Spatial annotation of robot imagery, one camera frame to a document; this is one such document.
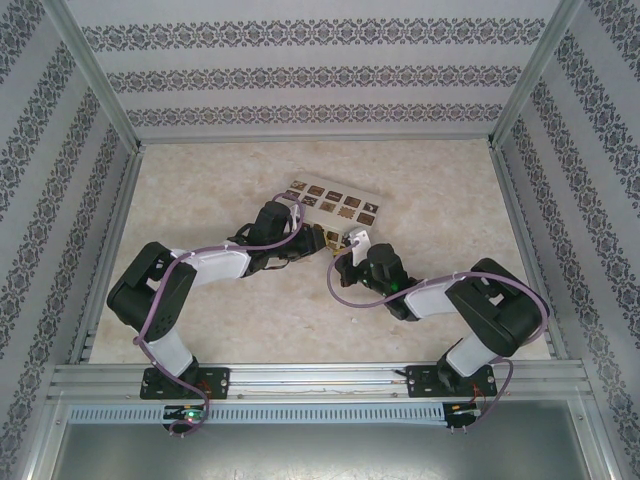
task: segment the beige floor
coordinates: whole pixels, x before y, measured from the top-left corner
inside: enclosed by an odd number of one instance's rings
[[[149,241],[181,249],[221,242],[298,172],[382,195],[373,240],[391,243],[417,278],[462,271],[484,256],[524,278],[486,145],[471,140],[149,147],[113,279]],[[384,307],[344,307],[326,289],[329,261],[323,251],[192,291],[178,322],[185,344],[201,362],[420,361],[437,360],[469,331],[454,314],[406,323]],[[378,298],[357,286],[341,293]],[[105,307],[91,362],[146,363],[133,335]],[[518,357],[549,354],[540,339]]]

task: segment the black bracket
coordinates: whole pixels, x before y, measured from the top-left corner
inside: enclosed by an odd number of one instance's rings
[[[193,385],[207,394],[211,400],[226,400],[229,391],[228,368],[199,367]],[[147,368],[140,387],[142,400],[197,400],[195,392],[172,382],[156,368]]]
[[[445,403],[443,407],[447,428],[468,427],[478,419],[478,417],[472,413],[478,408],[476,402]]]
[[[408,365],[405,369],[407,390],[410,398],[438,398],[474,396],[476,385],[487,397],[498,393],[491,365],[481,367],[470,377],[463,377],[455,392],[451,392],[438,378],[437,365]]]

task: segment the cable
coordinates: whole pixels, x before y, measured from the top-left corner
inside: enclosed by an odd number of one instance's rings
[[[358,243],[359,243],[358,240],[356,240],[354,243],[352,243],[348,247],[343,248],[338,255],[333,257],[333,260],[331,261],[331,264],[329,264],[329,268],[327,269],[327,287],[329,288],[329,293],[334,299],[336,299],[336,301],[340,302],[343,305],[346,305],[347,307],[351,307],[351,308],[378,307],[380,305],[384,305],[387,302],[390,302],[391,300],[395,300],[396,298],[402,297],[411,292],[415,292],[416,290],[420,290],[421,288],[440,285],[442,283],[449,282],[450,280],[462,280],[465,277],[486,278],[488,280],[496,280],[498,282],[504,283],[506,285],[509,285],[511,287],[514,287],[520,290],[521,292],[526,294],[529,298],[531,298],[531,300],[533,300],[533,303],[535,303],[535,305],[538,307],[538,310],[540,310],[542,322],[540,323],[540,326],[538,327],[538,329],[535,332],[533,332],[533,334],[527,340],[524,341],[523,345],[528,345],[531,342],[534,342],[547,329],[547,325],[549,324],[549,316],[547,315],[547,310],[544,306],[544,303],[542,303],[542,300],[540,300],[540,298],[533,292],[533,290],[531,290],[529,287],[527,287],[526,285],[523,285],[520,282],[511,280],[510,278],[507,278],[507,277],[503,277],[502,275],[496,275],[494,273],[459,272],[459,273],[453,273],[451,275],[445,275],[443,277],[432,278],[431,280],[423,280],[422,282],[418,283],[417,285],[414,285],[413,287],[406,288],[397,293],[394,293],[393,295],[389,295],[388,297],[385,297],[382,300],[378,300],[372,303],[352,303],[347,300],[344,300],[333,289],[333,285],[331,284],[331,272],[335,268],[335,265],[338,262],[338,260],[344,255],[346,255],[347,253],[349,253],[351,250],[353,250],[353,248],[356,245],[358,245]]]
[[[203,379],[201,383],[202,383],[202,386],[206,389],[206,390],[203,390],[203,392],[213,393],[213,388],[211,388],[211,386],[207,383],[206,380]]]
[[[268,270],[282,270],[284,267],[289,265],[289,263],[291,263],[291,260],[287,259],[287,262],[283,263],[282,265],[274,265],[273,267],[265,267],[265,268],[263,268],[263,270],[265,270],[265,271],[268,271]]]
[[[482,412],[487,406],[487,396],[484,394],[482,390],[480,390],[480,388],[475,383],[473,384],[473,391],[474,391],[474,394],[476,395],[476,404],[478,403],[477,401],[477,399],[479,398],[478,394],[482,396],[482,407],[480,408],[480,411]]]
[[[331,293],[331,296],[334,299],[336,299],[341,304],[346,305],[347,307],[352,307],[352,308],[373,308],[373,307],[378,307],[380,305],[384,305],[387,302],[395,300],[396,298],[402,297],[404,295],[407,295],[407,294],[409,294],[411,292],[414,292],[414,291],[419,290],[419,289],[424,288],[424,287],[430,287],[430,286],[433,286],[433,285],[439,285],[439,284],[442,284],[442,283],[449,282],[451,280],[462,280],[465,277],[486,278],[488,280],[496,280],[498,282],[502,282],[502,283],[504,283],[506,285],[509,285],[511,287],[517,288],[518,290],[520,290],[521,292],[526,294],[529,298],[531,298],[531,300],[533,300],[535,305],[540,310],[540,315],[542,317],[542,321],[540,322],[540,326],[538,327],[538,329],[527,340],[525,340],[523,342],[523,345],[528,345],[531,342],[534,342],[547,329],[547,325],[549,324],[549,316],[547,315],[547,310],[546,310],[544,304],[542,303],[542,300],[540,300],[540,298],[538,298],[538,296],[533,292],[533,290],[531,290],[529,287],[527,287],[527,286],[525,286],[525,285],[523,285],[523,284],[521,284],[519,282],[511,280],[510,278],[503,277],[502,275],[496,275],[496,274],[493,274],[493,273],[460,272],[460,273],[454,273],[452,275],[446,275],[446,276],[443,276],[443,277],[433,278],[431,280],[423,280],[422,282],[418,283],[417,285],[414,285],[413,287],[407,288],[407,289],[402,290],[402,291],[400,291],[398,293],[394,293],[393,295],[389,295],[388,297],[385,297],[382,300],[378,300],[377,302],[372,302],[372,303],[352,303],[352,302],[349,302],[347,300],[344,300],[333,289],[333,285],[331,284],[331,272],[335,268],[335,265],[338,262],[338,260],[340,259],[340,257],[346,255],[351,250],[353,250],[353,248],[356,245],[358,245],[358,243],[359,242],[356,240],[354,243],[352,243],[348,247],[344,248],[338,255],[336,255],[333,258],[333,260],[331,261],[331,264],[329,265],[329,268],[327,269],[327,287],[329,288],[329,293]],[[498,403],[498,400],[500,400],[500,397],[502,397],[502,394],[505,392],[505,390],[507,388],[507,385],[509,385],[509,382],[511,381],[511,377],[513,376],[513,362],[511,360],[509,360],[508,358],[496,357],[493,361],[491,361],[489,363],[491,363],[492,365],[494,365],[496,363],[508,363],[509,364],[509,373],[507,375],[507,378],[504,381],[504,384],[502,385],[502,388],[500,388],[500,391],[495,396],[495,398],[491,402],[491,404],[488,407],[486,407],[485,411],[482,412],[480,417],[473,424],[471,424],[471,426],[469,428],[466,428],[466,430],[469,430],[471,427],[479,424],[491,411],[493,411],[493,409],[495,408],[496,404]]]
[[[509,386],[509,382],[511,382],[511,377],[513,377],[513,362],[511,360],[509,360],[508,358],[500,358],[498,360],[494,360],[493,362],[491,362],[491,365],[495,365],[497,363],[508,363],[509,364],[509,373],[507,373],[507,378],[504,379],[504,383],[502,384],[502,387],[500,387],[500,390],[498,390],[498,393],[494,397],[493,401],[489,404],[488,407],[484,408],[484,411],[482,412],[482,414],[478,417],[478,419],[475,422],[473,422],[471,425],[469,425],[468,427],[466,427],[464,429],[458,429],[458,430],[469,431],[469,430],[471,430],[473,428],[476,428],[493,411],[493,409],[498,404],[498,401],[500,400],[500,398],[502,397],[504,392],[507,390],[507,386]]]
[[[279,193],[278,195],[273,197],[272,201],[276,201],[279,198],[286,198],[288,200],[294,201],[298,205],[298,209],[300,211],[300,220],[297,222],[295,230],[293,230],[289,234],[289,236],[287,236],[284,240],[280,240],[279,242],[273,243],[271,245],[259,245],[259,246],[214,245],[211,247],[203,247],[203,248],[198,248],[196,250],[192,250],[190,252],[185,252],[182,255],[178,256],[175,260],[173,260],[169,264],[169,267],[167,268],[167,270],[164,272],[164,275],[162,276],[162,280],[160,280],[160,284],[158,285],[158,289],[156,290],[156,293],[153,297],[153,302],[151,303],[151,308],[149,309],[147,318],[145,319],[144,324],[142,325],[142,328],[140,329],[140,332],[138,333],[138,335],[134,337],[133,344],[139,346],[142,349],[144,354],[151,361],[151,365],[157,368],[158,371],[162,373],[165,377],[177,383],[178,385],[186,388],[187,390],[190,390],[196,393],[199,397],[202,398],[202,400],[204,400],[204,415],[200,417],[200,421],[196,424],[193,424],[186,420],[176,420],[169,426],[170,435],[174,435],[173,430],[178,425],[188,425],[191,427],[186,432],[180,434],[181,437],[195,433],[200,427],[202,427],[202,425],[204,425],[205,421],[209,418],[209,410],[210,410],[209,396],[199,388],[194,387],[193,385],[190,385],[187,382],[184,382],[183,380],[180,380],[178,377],[176,377],[171,372],[169,372],[166,368],[164,368],[158,362],[158,360],[154,357],[153,353],[151,353],[151,351],[147,346],[147,343],[144,341],[144,337],[147,335],[147,332],[149,331],[149,328],[153,323],[153,318],[156,314],[156,311],[158,310],[158,305],[160,303],[160,300],[162,299],[162,295],[164,294],[164,290],[167,286],[167,281],[171,276],[171,272],[173,272],[176,266],[183,260],[186,260],[187,258],[191,258],[203,253],[218,252],[223,250],[229,250],[229,251],[235,251],[235,252],[247,252],[247,251],[255,252],[260,250],[271,250],[273,248],[278,248],[278,247],[281,247],[282,245],[285,245],[286,243],[289,243],[291,240],[293,240],[293,237],[295,237],[298,234],[298,232],[300,232],[300,230],[302,229],[302,220],[304,218],[305,206],[302,204],[302,202],[300,202],[300,200],[295,198],[293,195],[287,194],[287,193]]]

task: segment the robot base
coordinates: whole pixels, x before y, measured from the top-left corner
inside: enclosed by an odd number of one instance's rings
[[[226,400],[229,391],[228,368],[199,367],[193,385],[207,394],[211,400]],[[140,387],[142,400],[200,399],[191,390],[175,384],[155,368],[147,368]]]
[[[452,393],[438,378],[436,365],[408,365],[405,369],[407,388],[411,398],[473,397],[476,385],[487,397],[494,397],[498,390],[491,365],[485,365],[470,377],[460,378],[456,392]]]

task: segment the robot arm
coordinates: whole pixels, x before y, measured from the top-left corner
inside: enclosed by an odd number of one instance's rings
[[[287,225],[293,231],[299,221],[297,205],[290,208],[270,201],[260,210],[254,223],[242,227],[223,246],[268,246],[286,238]],[[277,248],[251,251],[225,248],[185,259],[173,269],[167,280],[153,323],[143,339],[146,347],[169,373],[194,384],[198,362],[175,329],[189,291],[217,280],[248,277],[260,270],[274,268],[268,267],[272,258],[289,263],[324,247],[322,232],[302,225],[291,241]],[[158,242],[145,245],[109,292],[107,306],[124,324],[140,333],[156,294],[153,282],[160,281],[173,260],[183,253]]]
[[[336,261],[343,287],[361,283],[388,297],[421,283],[407,274],[391,245],[372,246],[364,229],[352,231],[348,239],[355,246]],[[445,283],[417,287],[385,304],[399,320],[457,312],[469,324],[472,332],[438,362],[438,379],[452,393],[496,357],[512,356],[542,324],[542,312],[529,295],[504,282],[480,278],[499,275],[523,285],[497,262],[482,259],[471,272],[478,272],[479,277],[452,277]],[[548,307],[538,299],[548,315]]]

